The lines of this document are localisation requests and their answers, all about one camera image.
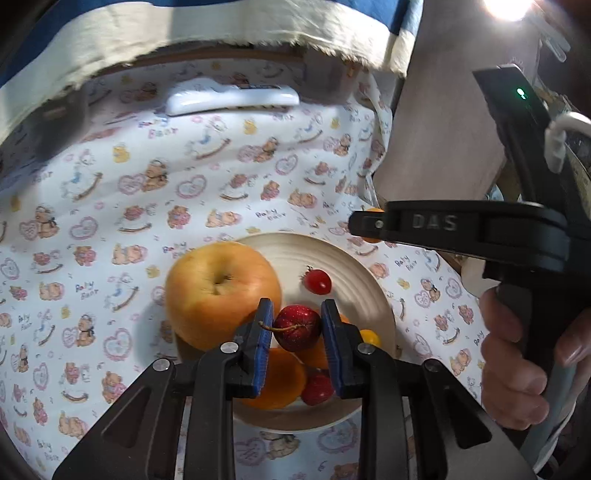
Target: apple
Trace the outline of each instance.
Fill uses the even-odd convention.
[[[288,352],[311,348],[322,333],[322,320],[317,312],[305,305],[288,305],[279,312],[273,327],[265,327]]]
[[[164,301],[174,331],[205,351],[232,340],[236,328],[252,320],[261,298],[271,299],[277,315],[281,286],[271,264],[247,245],[218,242],[174,263]]]

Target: yellow cherry tomato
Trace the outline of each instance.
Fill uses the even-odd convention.
[[[361,338],[365,343],[370,343],[371,345],[375,345],[378,348],[382,346],[382,341],[380,340],[378,334],[373,330],[360,330],[359,333],[361,334]]]

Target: wooden board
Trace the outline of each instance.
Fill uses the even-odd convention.
[[[538,34],[491,17],[481,0],[426,0],[386,160],[386,200],[484,197],[505,157],[472,71],[517,63],[535,75]]]

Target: light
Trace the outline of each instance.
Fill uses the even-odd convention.
[[[517,22],[525,17],[533,0],[484,0],[486,9],[501,20]]]

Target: screw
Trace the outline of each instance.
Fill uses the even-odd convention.
[[[437,373],[439,372],[439,362],[437,360],[427,360],[425,362],[425,368],[430,372]]]
[[[170,368],[170,361],[165,358],[158,358],[153,364],[152,368],[157,372],[164,372]]]
[[[357,346],[357,351],[364,355],[371,355],[375,352],[375,345],[372,345],[371,343],[360,343]]]
[[[238,344],[236,342],[226,342],[220,347],[224,353],[236,353],[238,351]]]

